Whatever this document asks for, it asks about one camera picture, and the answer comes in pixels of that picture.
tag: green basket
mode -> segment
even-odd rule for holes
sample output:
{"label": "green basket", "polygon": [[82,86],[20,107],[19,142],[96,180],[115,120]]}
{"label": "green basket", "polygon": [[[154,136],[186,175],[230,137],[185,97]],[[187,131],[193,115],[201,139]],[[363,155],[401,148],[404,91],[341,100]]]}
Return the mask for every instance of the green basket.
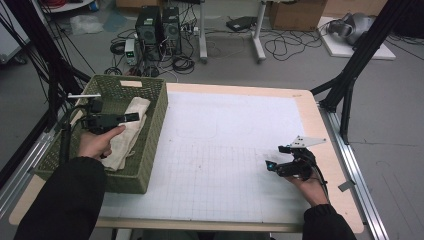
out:
{"label": "green basket", "polygon": [[[146,112],[146,122],[133,149],[135,154],[125,161],[125,168],[116,172],[106,171],[106,191],[116,193],[144,194],[149,185],[159,135],[168,106],[166,83],[163,79],[126,76],[95,75],[87,84],[83,94],[100,93],[104,114],[124,114],[134,97],[151,101]],[[75,127],[70,145],[70,158],[76,156],[80,124]],[[35,174],[47,180],[58,166],[60,134],[53,140],[35,169]]]}

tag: gray floor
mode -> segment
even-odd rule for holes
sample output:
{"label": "gray floor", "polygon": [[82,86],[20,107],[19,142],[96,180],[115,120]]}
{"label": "gray floor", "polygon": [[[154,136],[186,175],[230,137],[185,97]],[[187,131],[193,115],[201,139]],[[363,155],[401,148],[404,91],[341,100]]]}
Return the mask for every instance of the gray floor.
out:
{"label": "gray floor", "polygon": [[[93,14],[87,10],[71,11],[72,15]],[[107,11],[94,13],[101,22]],[[210,20],[208,24],[223,26],[225,19]],[[111,66],[110,40],[117,33],[134,26],[127,20],[115,32],[71,36],[97,73]],[[272,39],[263,38],[263,43]],[[197,61],[195,71],[177,75],[180,83],[254,86],[270,88],[312,89],[337,76],[349,59],[330,57],[324,46],[307,48],[284,62],[266,53],[267,60],[256,62],[256,54],[246,36],[208,36],[210,58],[207,64]],[[424,57],[424,46],[397,43],[414,54]],[[422,239],[424,235],[424,64],[405,51],[386,43],[396,55],[395,61],[372,60],[360,75],[353,96],[349,139],[358,164],[387,233],[391,239]],[[74,65],[92,75],[87,66],[71,50]],[[176,82],[174,75],[162,75]],[[316,100],[325,97],[316,96]],[[17,147],[47,109],[42,88],[31,64],[7,65],[0,68],[0,167],[3,167]],[[16,229],[6,214],[0,221],[2,239],[11,239]],[[96,229],[91,239],[109,239],[110,229]],[[136,231],[133,239],[141,233]],[[275,234],[277,239],[301,239],[300,234]],[[370,239],[369,232],[357,235]]]}

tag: computer tower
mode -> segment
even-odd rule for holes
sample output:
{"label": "computer tower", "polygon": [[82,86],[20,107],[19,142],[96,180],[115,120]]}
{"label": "computer tower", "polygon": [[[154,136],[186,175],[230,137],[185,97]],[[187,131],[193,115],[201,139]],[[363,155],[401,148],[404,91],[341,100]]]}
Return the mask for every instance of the computer tower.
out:
{"label": "computer tower", "polygon": [[181,54],[180,13],[178,7],[163,9],[162,24],[167,53]]}
{"label": "computer tower", "polygon": [[135,24],[143,59],[160,61],[165,53],[165,37],[159,6],[142,6]]}

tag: towel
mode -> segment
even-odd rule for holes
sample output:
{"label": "towel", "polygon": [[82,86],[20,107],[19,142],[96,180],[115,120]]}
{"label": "towel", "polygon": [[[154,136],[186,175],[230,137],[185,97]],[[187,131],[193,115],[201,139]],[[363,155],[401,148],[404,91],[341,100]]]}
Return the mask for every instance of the towel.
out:
{"label": "towel", "polygon": [[117,171],[118,169],[123,169],[125,167],[125,159],[134,154],[132,148],[146,121],[145,113],[149,104],[149,100],[135,97],[128,105],[125,114],[138,112],[140,120],[121,124],[126,125],[125,131],[112,138],[110,141],[112,154],[102,159],[102,163],[106,167],[106,170]]}

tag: grid paper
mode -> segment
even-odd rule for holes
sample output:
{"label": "grid paper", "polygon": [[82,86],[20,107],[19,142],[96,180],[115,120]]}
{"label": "grid paper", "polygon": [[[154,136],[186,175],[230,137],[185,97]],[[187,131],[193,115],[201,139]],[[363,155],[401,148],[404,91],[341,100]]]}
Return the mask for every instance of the grid paper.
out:
{"label": "grid paper", "polygon": [[145,195],[107,193],[102,217],[302,223],[308,204],[265,160],[303,135],[293,99],[168,93]]}

